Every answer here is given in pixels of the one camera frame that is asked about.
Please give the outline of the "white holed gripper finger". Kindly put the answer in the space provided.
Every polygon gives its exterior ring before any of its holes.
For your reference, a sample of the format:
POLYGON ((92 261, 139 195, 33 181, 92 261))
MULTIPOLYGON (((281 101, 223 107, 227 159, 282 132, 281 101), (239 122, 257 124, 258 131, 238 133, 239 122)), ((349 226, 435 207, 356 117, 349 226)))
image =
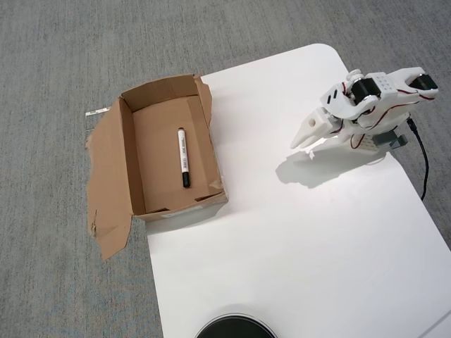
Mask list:
POLYGON ((297 147, 305 149, 327 134, 333 129, 330 115, 324 108, 317 108, 310 113, 302 122, 297 134, 290 144, 291 149, 297 147))

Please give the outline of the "white gripper body with slots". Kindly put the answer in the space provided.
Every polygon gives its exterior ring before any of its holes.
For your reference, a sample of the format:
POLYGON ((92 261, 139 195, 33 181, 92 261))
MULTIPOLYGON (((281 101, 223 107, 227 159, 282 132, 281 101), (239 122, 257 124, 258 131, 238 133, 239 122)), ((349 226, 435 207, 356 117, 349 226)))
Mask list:
POLYGON ((320 98, 319 112, 337 119, 357 119, 377 104, 380 95, 381 90, 373 80, 341 82, 320 98))

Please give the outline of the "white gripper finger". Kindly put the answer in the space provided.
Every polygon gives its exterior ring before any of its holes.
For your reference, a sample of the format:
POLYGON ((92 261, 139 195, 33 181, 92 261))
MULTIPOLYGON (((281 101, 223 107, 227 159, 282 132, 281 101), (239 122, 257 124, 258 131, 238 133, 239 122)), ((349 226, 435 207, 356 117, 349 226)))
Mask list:
POLYGON ((307 148, 320 139, 327 139, 335 136, 341 131, 343 121, 339 120, 337 123, 322 124, 317 120, 308 120, 301 126, 301 141, 298 144, 299 148, 307 148))

